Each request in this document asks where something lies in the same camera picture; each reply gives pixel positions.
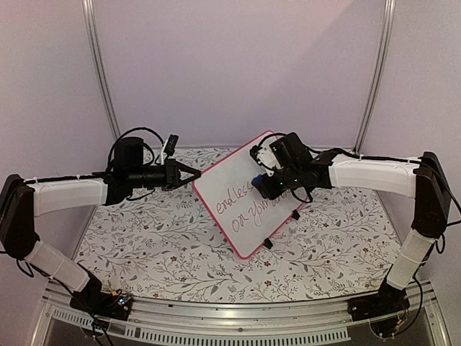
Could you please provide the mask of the blue whiteboard eraser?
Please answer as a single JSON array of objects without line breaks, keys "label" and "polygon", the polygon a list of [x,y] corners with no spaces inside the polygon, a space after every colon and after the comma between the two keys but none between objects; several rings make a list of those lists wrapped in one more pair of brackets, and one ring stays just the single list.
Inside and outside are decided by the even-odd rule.
[{"label": "blue whiteboard eraser", "polygon": [[255,178],[252,179],[251,183],[252,185],[254,186],[257,186],[261,183],[261,179],[263,178],[263,175],[262,174],[259,174],[258,176],[256,176]]}]

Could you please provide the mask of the pink framed whiteboard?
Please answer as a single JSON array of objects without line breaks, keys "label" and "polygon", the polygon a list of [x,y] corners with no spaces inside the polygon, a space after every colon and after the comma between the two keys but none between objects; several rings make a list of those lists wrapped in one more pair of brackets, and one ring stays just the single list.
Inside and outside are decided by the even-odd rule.
[{"label": "pink framed whiteboard", "polygon": [[250,156],[250,149],[272,132],[266,131],[202,172],[192,183],[202,204],[233,251],[248,259],[303,204],[289,191],[275,200],[264,199],[251,184],[265,173]]}]

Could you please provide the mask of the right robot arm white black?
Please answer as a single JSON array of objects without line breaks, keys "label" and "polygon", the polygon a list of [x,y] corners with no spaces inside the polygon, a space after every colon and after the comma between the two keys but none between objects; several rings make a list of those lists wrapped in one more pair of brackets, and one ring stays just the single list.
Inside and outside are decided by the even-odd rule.
[{"label": "right robot arm white black", "polygon": [[352,154],[342,148],[315,151],[296,133],[275,133],[253,146],[250,156],[266,171],[251,182],[265,199],[275,200],[286,191],[303,188],[307,194],[304,202],[310,203],[310,195],[317,188],[356,187],[414,200],[411,230],[381,285],[382,291],[372,299],[378,314],[388,314],[400,303],[398,290],[406,288],[436,240],[451,225],[448,216],[455,197],[432,152],[402,159]]}]

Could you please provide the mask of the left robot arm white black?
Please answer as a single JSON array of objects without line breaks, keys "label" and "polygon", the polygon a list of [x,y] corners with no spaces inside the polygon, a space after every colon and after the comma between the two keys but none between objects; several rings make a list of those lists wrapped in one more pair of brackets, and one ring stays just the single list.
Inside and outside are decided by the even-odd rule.
[{"label": "left robot arm white black", "polygon": [[4,254],[44,272],[70,291],[92,313],[107,307],[107,297],[93,285],[97,279],[82,266],[40,239],[36,218],[86,206],[111,206],[130,200],[136,189],[171,191],[195,181],[199,170],[172,155],[178,136],[162,143],[160,162],[144,161],[148,145],[139,137],[118,138],[112,145],[107,167],[89,175],[33,178],[7,177],[1,191],[1,245]]}]

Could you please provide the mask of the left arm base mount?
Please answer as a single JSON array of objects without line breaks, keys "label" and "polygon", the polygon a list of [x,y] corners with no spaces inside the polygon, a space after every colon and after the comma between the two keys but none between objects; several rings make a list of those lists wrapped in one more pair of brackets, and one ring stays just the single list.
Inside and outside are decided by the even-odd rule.
[{"label": "left arm base mount", "polygon": [[132,308],[133,295],[121,289],[111,293],[102,290],[102,283],[96,277],[80,292],[73,292],[70,307],[89,315],[103,316],[111,319],[127,321]]}]

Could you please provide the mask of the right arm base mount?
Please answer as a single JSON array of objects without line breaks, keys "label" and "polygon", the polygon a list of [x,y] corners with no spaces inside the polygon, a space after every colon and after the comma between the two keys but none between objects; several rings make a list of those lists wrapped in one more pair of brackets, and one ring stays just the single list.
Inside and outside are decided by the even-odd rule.
[{"label": "right arm base mount", "polygon": [[383,283],[378,292],[347,301],[353,321],[370,321],[370,329],[379,338],[394,337],[408,319],[410,303],[406,290]]}]

